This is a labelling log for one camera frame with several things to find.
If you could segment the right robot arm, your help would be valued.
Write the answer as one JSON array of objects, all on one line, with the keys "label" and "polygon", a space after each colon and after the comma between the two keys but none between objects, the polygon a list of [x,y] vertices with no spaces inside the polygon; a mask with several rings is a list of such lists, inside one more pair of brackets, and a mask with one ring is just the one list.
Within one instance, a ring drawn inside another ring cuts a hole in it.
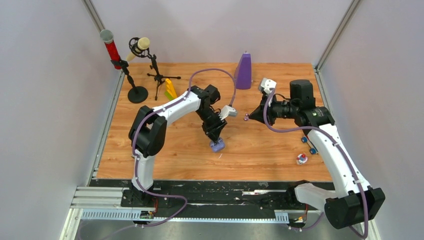
[{"label": "right robot arm", "polygon": [[380,187],[372,187],[356,167],[340,139],[332,114],[326,107],[316,105],[313,84],[307,79],[292,80],[289,98],[283,100],[277,99],[276,89],[274,80],[261,80],[258,90],[262,98],[249,118],[274,132],[278,131],[273,128],[276,119],[294,120],[295,130],[301,130],[304,139],[321,156],[334,185],[331,192],[306,180],[297,181],[287,190],[286,204],[292,209],[306,204],[322,211],[335,229],[373,220],[386,196]]}]

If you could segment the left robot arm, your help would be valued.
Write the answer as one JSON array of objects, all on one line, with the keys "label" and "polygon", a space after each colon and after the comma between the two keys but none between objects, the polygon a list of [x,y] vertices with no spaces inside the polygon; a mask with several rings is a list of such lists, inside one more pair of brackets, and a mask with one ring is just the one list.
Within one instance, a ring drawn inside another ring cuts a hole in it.
[{"label": "left robot arm", "polygon": [[213,108],[213,104],[220,98],[220,92],[215,86],[208,85],[202,89],[195,85],[166,104],[154,108],[145,105],[138,110],[128,133],[134,157],[134,175],[130,187],[133,201],[142,207],[152,203],[156,155],[165,144],[168,126],[178,119],[195,112],[202,120],[202,130],[210,139],[212,151],[216,153],[225,148],[220,134],[227,121]]}]

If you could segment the lavender oval charging case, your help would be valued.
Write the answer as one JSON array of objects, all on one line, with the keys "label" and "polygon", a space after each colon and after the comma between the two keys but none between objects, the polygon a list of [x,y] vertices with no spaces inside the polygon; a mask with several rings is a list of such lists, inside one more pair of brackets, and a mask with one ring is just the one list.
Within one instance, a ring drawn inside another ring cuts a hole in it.
[{"label": "lavender oval charging case", "polygon": [[221,137],[217,141],[211,141],[209,146],[214,153],[217,153],[226,147],[224,140]]}]

